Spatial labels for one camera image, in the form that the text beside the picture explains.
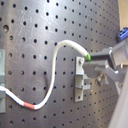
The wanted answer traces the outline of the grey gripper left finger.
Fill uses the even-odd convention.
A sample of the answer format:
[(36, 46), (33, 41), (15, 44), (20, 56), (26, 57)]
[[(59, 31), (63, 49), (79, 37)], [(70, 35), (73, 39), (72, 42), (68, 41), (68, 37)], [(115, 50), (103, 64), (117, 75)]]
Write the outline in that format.
[(112, 69), (107, 60), (86, 61), (83, 69), (88, 78), (94, 79), (98, 86), (111, 85), (120, 95), (126, 75), (126, 69), (118, 67)]

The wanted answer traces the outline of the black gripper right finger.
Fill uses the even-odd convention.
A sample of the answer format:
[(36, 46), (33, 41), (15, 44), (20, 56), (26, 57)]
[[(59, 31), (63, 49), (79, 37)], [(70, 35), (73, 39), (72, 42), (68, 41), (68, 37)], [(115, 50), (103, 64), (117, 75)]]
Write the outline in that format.
[(112, 55), (113, 48), (104, 48), (102, 51), (99, 52), (91, 52), (90, 56), (92, 60), (106, 60), (108, 59), (109, 61), (113, 60), (113, 55)]

